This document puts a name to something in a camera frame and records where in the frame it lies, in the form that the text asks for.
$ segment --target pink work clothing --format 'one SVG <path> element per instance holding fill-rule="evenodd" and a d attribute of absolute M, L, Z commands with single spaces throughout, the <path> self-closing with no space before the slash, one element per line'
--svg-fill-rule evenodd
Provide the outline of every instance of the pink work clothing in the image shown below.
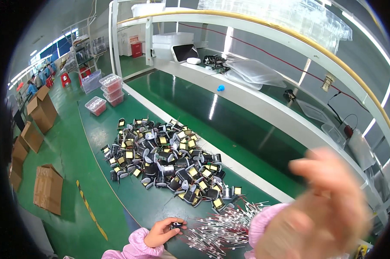
<path fill-rule="evenodd" d="M 255 247 L 260 237 L 265 231 L 265 227 L 270 221 L 277 215 L 282 209 L 290 204 L 276 204 L 263 209 L 258 215 L 256 215 L 251 222 L 250 230 L 248 233 L 250 239 L 250 245 Z M 149 230 L 142 227 L 134 231 L 129 236 L 129 243 L 123 247 L 123 251 L 107 250 L 104 252 L 101 259 L 150 259 L 158 258 L 164 252 L 164 246 L 158 246 L 156 248 L 148 247 L 143 241 Z M 254 250 L 248 251 L 244 254 L 246 259 L 255 259 Z"/>

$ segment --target red wire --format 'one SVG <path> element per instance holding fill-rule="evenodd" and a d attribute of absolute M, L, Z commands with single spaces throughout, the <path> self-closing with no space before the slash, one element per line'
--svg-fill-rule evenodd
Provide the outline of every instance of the red wire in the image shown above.
<path fill-rule="evenodd" d="M 200 29 L 203 29 L 203 30 L 208 30 L 208 31 L 212 31 L 212 32 L 215 32 L 215 33 L 218 33 L 218 34 L 222 34 L 222 35 L 227 36 L 225 33 L 218 32 L 218 31 L 215 31 L 215 30 L 210 29 L 210 28 L 202 28 L 202 27 L 192 26 L 192 25 L 183 24 L 183 23 L 179 23 L 179 24 L 182 24 L 182 25 L 184 25 L 184 26 L 191 27 L 191 28 L 200 28 Z M 304 73 L 306 73 L 306 74 L 308 74 L 308 75 L 311 75 L 311 76 L 314 77 L 315 79 L 318 79 L 318 80 L 324 82 L 323 79 L 318 78 L 317 76 L 315 76 L 315 75 L 313 75 L 313 74 L 311 74 L 311 73 L 309 73 L 309 72 L 307 72 L 307 71 L 304 71 L 304 70 L 302 70 L 302 69 L 296 67 L 295 65 L 290 64 L 290 63 L 288 63 L 288 62 L 285 61 L 285 60 L 282 60 L 282 59 L 279 58 L 279 57 L 276 57 L 275 55 L 273 55 L 273 54 L 271 54 L 271 53 L 265 51 L 264 49 L 258 48 L 257 46 L 255 46 L 255 45 L 253 45 L 253 44 L 251 44 L 251 43 L 248 43 L 248 42 L 243 41 L 243 40 L 241 40 L 241 39 L 237 39 L 237 38 L 235 38 L 235 37 L 233 37 L 233 36 L 230 36 L 230 37 L 233 38 L 233 39 L 235 39 L 235 40 L 238 40 L 238 41 L 240 41 L 240 42 L 242 42 L 242 43 L 244 43 L 244 44 L 247 44 L 247 45 L 249 45 L 249 46 L 251 46 L 251 47 L 253 47 L 253 48 L 256 48 L 256 49 L 258 49 L 258 50 L 260 50 L 260 51 L 266 53 L 267 55 L 270 55 L 270 56 L 272 56 L 273 58 L 278 59 L 278 60 L 280 60 L 281 62 L 284 62 L 284 63 L 286 63 L 287 65 L 290 65 L 290 66 L 294 67 L 295 69 L 300 70 L 301 72 L 304 72 Z M 358 100 L 356 100 L 354 97 L 352 97 L 352 96 L 348 95 L 347 93 L 345 93 L 345 92 L 339 90 L 337 87 L 335 87 L 335 86 L 333 86 L 333 85 L 332 85 L 332 87 L 335 88 L 337 91 L 341 92 L 342 94 L 344 94 L 344 95 L 346 95 L 346 96 L 352 98 L 352 99 L 353 99 L 355 102 L 357 102 L 357 104 L 359 104 L 363 109 L 365 109 L 367 112 L 369 112 L 368 109 L 366 109 L 365 107 L 363 107 L 363 105 L 361 105 L 361 104 L 358 102 Z"/>

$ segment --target blurred hand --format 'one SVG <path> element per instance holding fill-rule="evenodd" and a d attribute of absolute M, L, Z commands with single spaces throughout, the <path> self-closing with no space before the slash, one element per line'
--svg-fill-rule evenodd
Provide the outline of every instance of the blurred hand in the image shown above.
<path fill-rule="evenodd" d="M 311 186 L 277 214 L 259 240 L 257 259 L 326 259 L 356 248 L 370 229 L 367 204 L 346 164 L 320 148 L 291 161 Z"/>
<path fill-rule="evenodd" d="M 176 236 L 177 234 L 182 235 L 179 228 L 170 230 L 173 222 L 186 224 L 186 221 L 183 219 L 172 217 L 157 221 L 149 231 L 149 234 L 143 240 L 145 244 L 149 247 L 155 248 L 165 244 L 169 239 L 171 239 L 171 237 Z"/>

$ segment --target white container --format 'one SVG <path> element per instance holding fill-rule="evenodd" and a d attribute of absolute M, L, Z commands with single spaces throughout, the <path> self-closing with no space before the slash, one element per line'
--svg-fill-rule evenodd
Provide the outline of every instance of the white container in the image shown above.
<path fill-rule="evenodd" d="M 132 6 L 133 17 L 156 14 L 165 11 L 166 3 L 137 4 Z"/>
<path fill-rule="evenodd" d="M 90 101 L 88 101 L 84 106 L 94 115 L 99 116 L 102 112 L 106 110 L 106 100 L 94 96 Z"/>
<path fill-rule="evenodd" d="M 346 145 L 346 139 L 342 136 L 337 127 L 332 126 L 330 124 L 323 124 L 322 130 L 329 136 L 334 142 L 336 142 L 337 146 L 343 150 Z"/>

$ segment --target open cardboard box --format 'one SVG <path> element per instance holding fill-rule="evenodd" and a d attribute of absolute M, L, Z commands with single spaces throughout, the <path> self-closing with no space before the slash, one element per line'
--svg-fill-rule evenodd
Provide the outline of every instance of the open cardboard box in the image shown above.
<path fill-rule="evenodd" d="M 8 174 L 9 181 L 15 191 L 18 191 L 22 180 L 22 162 L 18 158 L 12 158 Z"/>
<path fill-rule="evenodd" d="M 30 147 L 27 142 L 19 135 L 12 148 L 12 157 L 18 158 L 21 162 L 24 162 L 29 150 Z"/>
<path fill-rule="evenodd" d="M 35 152 L 38 153 L 38 150 L 41 147 L 42 141 L 44 140 L 43 136 L 37 131 L 34 123 L 27 122 L 25 124 L 24 130 L 21 132 L 21 137 L 25 140 L 27 145 Z"/>
<path fill-rule="evenodd" d="M 53 127 L 57 116 L 57 111 L 48 95 L 49 91 L 47 86 L 43 86 L 27 105 L 27 115 L 31 115 L 43 134 Z"/>
<path fill-rule="evenodd" d="M 52 164 L 37 167 L 34 185 L 34 204 L 54 214 L 61 215 L 61 190 L 63 178 Z"/>

